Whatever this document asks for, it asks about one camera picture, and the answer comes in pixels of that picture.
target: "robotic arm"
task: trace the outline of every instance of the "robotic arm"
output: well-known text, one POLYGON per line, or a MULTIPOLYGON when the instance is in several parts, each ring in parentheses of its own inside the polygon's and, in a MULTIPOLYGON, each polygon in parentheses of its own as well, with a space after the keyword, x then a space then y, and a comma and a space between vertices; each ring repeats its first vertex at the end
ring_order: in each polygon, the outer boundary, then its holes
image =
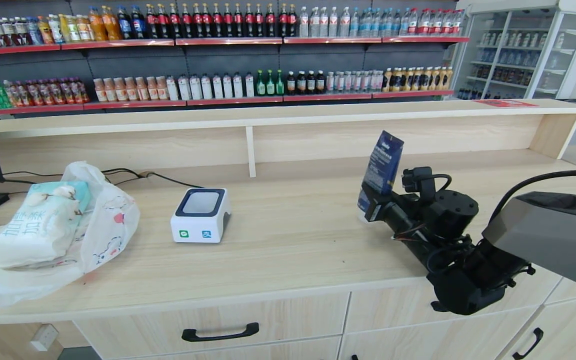
POLYGON ((533 275, 532 263, 576 281, 576 195, 533 191, 510 199, 531 183, 568 176, 576 170, 529 178, 510 189, 477 244, 463 232, 478 204, 448 189, 449 175, 427 166, 404 170, 407 194, 379 194, 366 182, 361 188, 369 200, 366 220, 388 224, 392 238, 428 270, 438 299, 433 309, 471 315, 501 300, 518 274, 533 275), (439 191, 436 178, 446 178, 439 191))

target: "electrical outlet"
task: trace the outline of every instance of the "electrical outlet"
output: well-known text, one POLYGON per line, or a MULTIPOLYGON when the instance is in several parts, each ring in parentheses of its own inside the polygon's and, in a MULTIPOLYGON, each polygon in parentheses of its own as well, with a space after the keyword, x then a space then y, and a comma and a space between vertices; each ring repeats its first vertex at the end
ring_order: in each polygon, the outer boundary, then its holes
POLYGON ((48 351, 57 339, 57 335, 59 335, 57 329, 51 324, 45 323, 34 333, 30 344, 38 351, 48 351))

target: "white bottle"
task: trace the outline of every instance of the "white bottle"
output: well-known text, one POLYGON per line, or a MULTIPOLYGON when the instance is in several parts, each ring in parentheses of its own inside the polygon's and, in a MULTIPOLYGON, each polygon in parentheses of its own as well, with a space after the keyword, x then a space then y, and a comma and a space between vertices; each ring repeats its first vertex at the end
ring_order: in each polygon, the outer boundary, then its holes
POLYGON ((168 96, 170 100, 179 100, 179 92, 177 91, 177 82, 172 76, 166 77, 166 86, 168 88, 168 96))
POLYGON ((235 75, 232 77, 232 87, 235 92, 235 98, 240 99, 244 97, 242 76, 238 72, 235 72, 235 75))
POLYGON ((320 7, 315 6, 312 8, 310 14, 310 27, 308 27, 308 34, 311 38, 320 37, 320 7))
POLYGON ((192 94, 192 100, 201 100, 202 99, 202 84, 201 80, 199 80, 199 76, 193 74, 190 76, 190 93, 192 94))
POLYGON ((308 27, 310 25, 309 18, 308 18, 308 11, 306 10, 306 6, 301 7, 301 14, 299 16, 299 37, 307 38, 308 37, 308 27))
POLYGON ((204 99, 213 98, 213 87, 211 86, 210 77, 207 73, 201 76, 201 94, 204 99))
POLYGON ((190 100, 190 84, 186 75, 181 75, 179 80, 177 80, 177 83, 179 84, 179 94, 181 96, 181 100, 190 100))
POLYGON ((223 96, 226 99, 231 99, 233 97, 233 79, 226 73, 223 76, 223 96))
POLYGON ((328 28, 329 28, 328 8, 326 6, 323 6, 321 8, 321 15, 319 16, 319 36, 322 38, 329 37, 328 28))
POLYGON ((214 88, 214 98, 224 98, 224 87, 222 86, 222 77, 218 73, 212 77, 212 87, 214 88))
POLYGON ((255 78, 250 71, 246 75, 246 96, 248 98, 255 96, 255 78))
POLYGON ((337 7, 332 7, 332 12, 330 13, 330 19, 328 19, 328 36, 331 38, 336 38, 338 36, 337 28, 339 25, 339 16, 337 15, 337 7))

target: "green glass bottle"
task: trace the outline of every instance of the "green glass bottle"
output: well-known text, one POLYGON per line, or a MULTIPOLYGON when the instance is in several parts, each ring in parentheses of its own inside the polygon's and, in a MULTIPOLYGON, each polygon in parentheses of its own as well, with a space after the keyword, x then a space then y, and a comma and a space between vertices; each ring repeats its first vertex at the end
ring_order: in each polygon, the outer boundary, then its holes
POLYGON ((268 70, 268 82, 265 84, 265 93, 268 96, 275 95, 275 82, 273 81, 273 71, 268 70))
POLYGON ((266 95, 266 85, 264 84, 264 79, 261 70, 257 70, 256 75, 257 75, 256 94, 258 96, 264 96, 266 95))
POLYGON ((284 82, 282 80, 282 69, 277 70, 277 95, 284 95, 284 82))

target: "orange juice bottle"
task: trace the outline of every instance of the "orange juice bottle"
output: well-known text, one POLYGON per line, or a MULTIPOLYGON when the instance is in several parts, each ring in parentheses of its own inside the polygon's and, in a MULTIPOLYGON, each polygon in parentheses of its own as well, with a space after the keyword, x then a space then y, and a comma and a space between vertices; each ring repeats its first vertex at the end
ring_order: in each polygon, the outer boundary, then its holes
POLYGON ((92 29, 94 40, 107 41, 108 35, 106 35, 106 27, 96 7, 90 6, 88 20, 90 20, 90 28, 92 29))
POLYGON ((116 16, 114 16, 112 9, 103 5, 102 9, 102 20, 105 31, 108 33, 108 40, 119 40, 119 21, 116 16))

